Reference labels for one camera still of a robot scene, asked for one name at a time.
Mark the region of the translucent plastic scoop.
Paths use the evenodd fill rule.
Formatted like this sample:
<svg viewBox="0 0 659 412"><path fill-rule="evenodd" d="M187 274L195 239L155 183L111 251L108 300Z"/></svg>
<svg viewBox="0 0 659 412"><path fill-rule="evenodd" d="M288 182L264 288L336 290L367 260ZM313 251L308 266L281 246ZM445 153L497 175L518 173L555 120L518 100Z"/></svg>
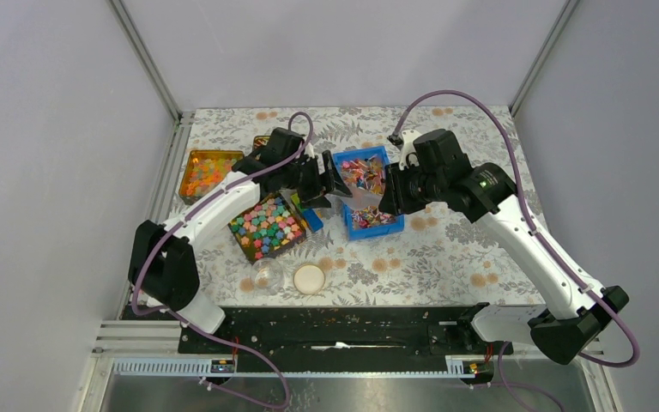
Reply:
<svg viewBox="0 0 659 412"><path fill-rule="evenodd" d="M350 185L351 197L343 197L342 201L351 210L362 210L367 208L378 208L384 195L384 186L380 185L377 191Z"/></svg>

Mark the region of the clear round glass jar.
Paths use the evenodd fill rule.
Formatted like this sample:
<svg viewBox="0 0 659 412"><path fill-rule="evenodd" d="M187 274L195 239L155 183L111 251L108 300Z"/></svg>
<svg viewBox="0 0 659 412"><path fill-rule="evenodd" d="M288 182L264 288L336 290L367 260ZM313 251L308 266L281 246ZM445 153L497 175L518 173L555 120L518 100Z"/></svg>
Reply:
<svg viewBox="0 0 659 412"><path fill-rule="evenodd" d="M262 258L253 265L253 284L255 288L264 294L278 294L283 287L285 270L274 258Z"/></svg>

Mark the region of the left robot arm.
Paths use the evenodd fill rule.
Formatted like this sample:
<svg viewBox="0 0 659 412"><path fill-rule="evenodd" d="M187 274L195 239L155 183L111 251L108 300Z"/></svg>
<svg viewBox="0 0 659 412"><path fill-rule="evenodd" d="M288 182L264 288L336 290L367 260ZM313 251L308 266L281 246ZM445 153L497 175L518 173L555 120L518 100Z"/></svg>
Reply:
<svg viewBox="0 0 659 412"><path fill-rule="evenodd" d="M276 128L269 140L238 160L231 172L184 213L136 229L128 280L135 292L198 327L199 342L220 353L232 341L224 311L201 292L196 252L231 220L282 190L297 192L304 208L328 208L329 195L351 197L330 151L315 154L308 138Z"/></svg>

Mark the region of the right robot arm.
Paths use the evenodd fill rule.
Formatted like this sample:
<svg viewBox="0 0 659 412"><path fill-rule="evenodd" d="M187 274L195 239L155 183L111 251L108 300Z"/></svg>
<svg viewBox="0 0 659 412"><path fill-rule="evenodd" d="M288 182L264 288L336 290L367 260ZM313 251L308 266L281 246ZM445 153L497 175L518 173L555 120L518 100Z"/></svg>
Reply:
<svg viewBox="0 0 659 412"><path fill-rule="evenodd" d="M471 165L453 132L407 130L388 139L400 160L384 168L380 211L411 215L430 203L446 203L493 238L543 298L540 305L480 303L468 310L457 321L457 340L466 352L478 354L491 342L519 342L567 365L626 306L629 297L621 287L603 286L537 225L502 167Z"/></svg>

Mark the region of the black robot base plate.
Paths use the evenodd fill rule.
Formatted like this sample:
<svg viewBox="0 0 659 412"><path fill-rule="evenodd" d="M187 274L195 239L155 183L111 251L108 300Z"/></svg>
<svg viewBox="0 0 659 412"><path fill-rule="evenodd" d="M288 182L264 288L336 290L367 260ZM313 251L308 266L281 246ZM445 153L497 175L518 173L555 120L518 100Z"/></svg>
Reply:
<svg viewBox="0 0 659 412"><path fill-rule="evenodd" d="M472 306L227 306L216 336L283 373L435 373L449 355L484 361L500 341L470 326Z"/></svg>

